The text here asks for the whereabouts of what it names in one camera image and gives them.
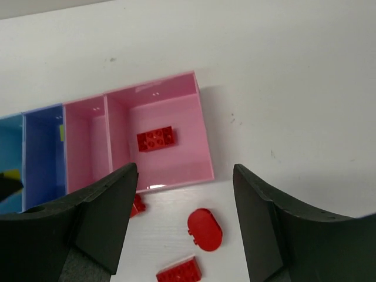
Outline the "green lego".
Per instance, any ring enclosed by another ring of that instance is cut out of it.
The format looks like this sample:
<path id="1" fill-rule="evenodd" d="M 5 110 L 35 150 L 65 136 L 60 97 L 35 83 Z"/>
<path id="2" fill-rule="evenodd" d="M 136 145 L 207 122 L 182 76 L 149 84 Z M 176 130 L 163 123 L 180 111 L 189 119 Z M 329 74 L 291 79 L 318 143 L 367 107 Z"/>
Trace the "green lego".
<path id="1" fill-rule="evenodd" d="M 6 170 L 1 172 L 1 177 L 8 179 L 21 180 L 21 174 L 17 169 Z"/>
<path id="2" fill-rule="evenodd" d="M 65 130 L 64 130 L 64 125 L 59 126 L 59 133 L 60 133 L 60 139 L 61 142 L 65 140 Z"/>

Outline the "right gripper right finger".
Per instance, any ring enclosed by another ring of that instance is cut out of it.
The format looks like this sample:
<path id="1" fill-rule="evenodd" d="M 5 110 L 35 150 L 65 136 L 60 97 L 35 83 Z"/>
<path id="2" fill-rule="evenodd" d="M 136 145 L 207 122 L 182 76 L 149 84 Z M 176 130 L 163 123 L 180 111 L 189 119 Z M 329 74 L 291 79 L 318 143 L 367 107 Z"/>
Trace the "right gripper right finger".
<path id="1" fill-rule="evenodd" d="M 242 164 L 233 188 L 251 281 L 374 281 L 375 215 L 319 209 Z"/>

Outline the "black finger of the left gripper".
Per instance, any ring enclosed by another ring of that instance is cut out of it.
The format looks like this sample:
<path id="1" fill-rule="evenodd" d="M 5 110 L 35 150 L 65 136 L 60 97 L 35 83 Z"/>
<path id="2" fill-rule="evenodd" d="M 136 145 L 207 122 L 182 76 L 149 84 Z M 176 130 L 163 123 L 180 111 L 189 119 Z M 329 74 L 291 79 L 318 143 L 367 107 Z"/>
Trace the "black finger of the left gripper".
<path id="1" fill-rule="evenodd" d="M 6 200 L 8 197 L 15 193 L 19 193 L 23 190 L 24 185 L 22 180 L 8 179 L 0 177 L 1 188 L 0 188 L 0 201 Z"/>

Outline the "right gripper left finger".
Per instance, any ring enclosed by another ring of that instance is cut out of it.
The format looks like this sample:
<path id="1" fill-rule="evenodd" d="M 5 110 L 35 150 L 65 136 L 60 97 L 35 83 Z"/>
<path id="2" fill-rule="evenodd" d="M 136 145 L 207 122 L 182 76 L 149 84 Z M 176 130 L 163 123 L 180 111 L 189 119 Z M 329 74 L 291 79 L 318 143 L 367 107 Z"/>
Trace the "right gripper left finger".
<path id="1" fill-rule="evenodd" d="M 138 180 L 128 163 L 87 187 L 1 216 L 2 281 L 109 281 Z"/>

